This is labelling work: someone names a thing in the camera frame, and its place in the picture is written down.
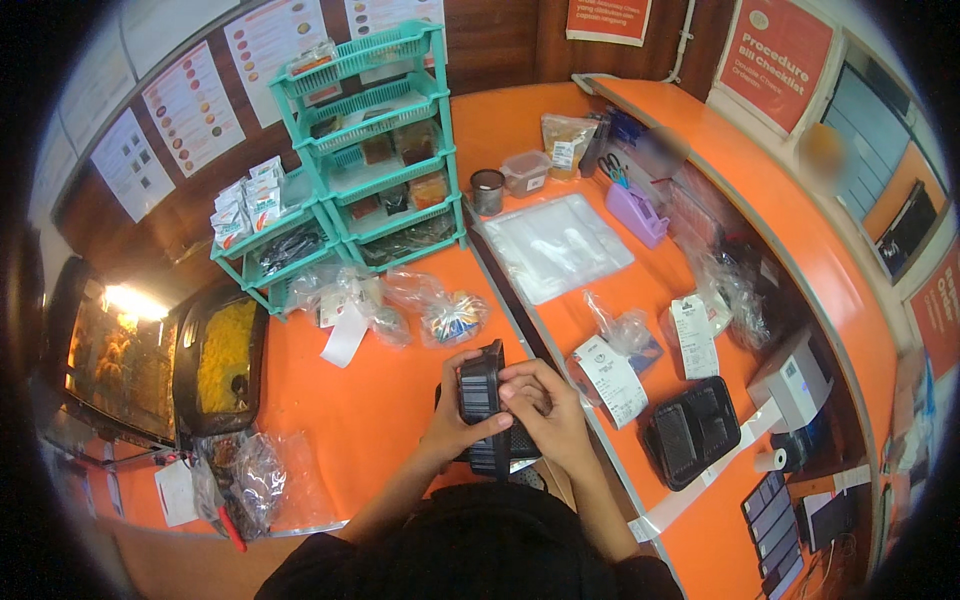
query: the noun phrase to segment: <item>purple tape dispenser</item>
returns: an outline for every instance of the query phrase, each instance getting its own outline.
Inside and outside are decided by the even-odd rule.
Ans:
[[[650,199],[637,187],[627,189],[619,183],[612,184],[607,192],[606,206],[647,248],[653,249],[666,235],[670,220],[658,217]]]

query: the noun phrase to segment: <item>teal plastic shelf rack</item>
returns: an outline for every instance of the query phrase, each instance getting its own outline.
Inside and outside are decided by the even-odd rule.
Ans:
[[[346,148],[380,133],[426,119],[437,114],[437,100],[449,95],[437,80],[427,73],[409,73],[401,80],[372,87],[359,94],[320,108],[307,108],[296,119],[297,128],[290,131],[294,148],[307,144],[317,157]],[[373,118],[363,119],[363,112],[377,106],[392,108]],[[336,132],[320,138],[311,135],[311,128],[330,117],[348,121]]]
[[[337,58],[297,76],[287,76],[284,65],[270,81],[283,124],[302,163],[300,169],[288,176],[288,181],[294,178],[298,185],[303,185],[301,178],[305,177],[310,182],[311,195],[297,210],[270,228],[227,250],[214,248],[210,258],[282,321],[290,284],[312,265],[336,258],[352,259],[372,271],[382,272],[394,264],[417,260],[458,242],[461,248],[466,247],[450,91],[446,84],[443,28],[427,21],[407,21],[389,31],[339,44]],[[435,61],[433,76],[424,65],[428,52],[433,53]],[[413,70],[400,79],[318,108],[308,107],[304,102],[306,96],[342,79],[401,60],[411,60]],[[376,112],[365,119],[371,110]],[[364,163],[361,142],[437,116],[440,123],[435,129],[437,148],[433,157],[412,165],[405,165],[396,156],[374,165]],[[336,131],[315,137],[311,129],[331,117],[340,118]],[[370,218],[356,222],[350,216],[349,206],[358,200],[442,169],[451,192],[442,203],[389,216],[383,210],[382,214],[369,215]],[[446,239],[387,264],[373,265],[364,260],[361,249],[365,244],[445,213],[451,215],[455,224],[453,233]],[[324,245],[282,270],[264,276],[258,258],[266,245],[307,223],[317,224]],[[234,268],[238,261],[239,272]]]

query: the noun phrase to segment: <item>hand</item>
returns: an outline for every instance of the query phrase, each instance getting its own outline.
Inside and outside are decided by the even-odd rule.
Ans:
[[[475,425],[460,418],[457,402],[457,369],[467,360],[480,356],[480,350],[467,350],[444,361],[440,402],[430,426],[420,439],[420,450],[441,465],[457,458],[471,444],[500,433],[514,424],[510,413],[497,413]]]
[[[527,428],[543,456],[571,479],[597,474],[600,463],[587,435],[580,395],[539,358],[500,372],[500,400]]]

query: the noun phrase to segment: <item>orange sign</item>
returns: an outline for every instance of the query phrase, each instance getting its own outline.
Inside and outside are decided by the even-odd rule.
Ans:
[[[642,46],[650,0],[570,0],[566,38]]]
[[[924,287],[910,299],[920,337],[930,355],[934,381],[953,368],[960,350],[957,279],[960,279],[960,244],[954,242]]]
[[[720,83],[784,132],[797,126],[833,30],[788,0],[743,0]]]

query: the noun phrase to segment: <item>menu poster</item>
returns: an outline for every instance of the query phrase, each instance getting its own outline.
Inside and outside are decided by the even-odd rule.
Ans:
[[[650,0],[570,0],[566,38],[642,46],[650,5]]]
[[[949,252],[930,279],[910,299],[920,337],[930,356],[933,380],[940,379],[957,364],[960,348],[960,242],[954,240]]]
[[[350,27],[350,39],[361,39],[372,34],[391,29],[410,19],[425,19],[432,23],[445,23],[444,0],[344,0],[347,8],[347,23]],[[444,49],[446,49],[446,29],[444,29]],[[427,53],[423,62],[433,66],[433,52]],[[360,74],[364,85],[378,82],[414,69],[412,60],[402,60],[387,64]]]
[[[50,212],[76,164],[77,155],[66,137],[60,118],[54,112],[36,157],[34,186],[30,191],[31,218]]]
[[[116,18],[88,42],[60,96],[63,128],[81,155],[113,110],[133,91],[136,79],[123,53]]]
[[[120,114],[90,159],[135,223],[174,191],[130,108]]]
[[[224,34],[260,127],[276,123],[280,120],[280,112],[267,83],[282,65],[326,39],[320,2],[268,2],[227,24]],[[311,94],[304,102],[308,106],[316,104],[342,91],[340,84],[336,83]]]
[[[205,41],[161,73],[143,100],[187,177],[247,138]]]
[[[833,29],[789,0],[743,0],[719,87],[781,136],[806,110]]]
[[[240,0],[125,0],[121,9],[124,42],[137,77]]]

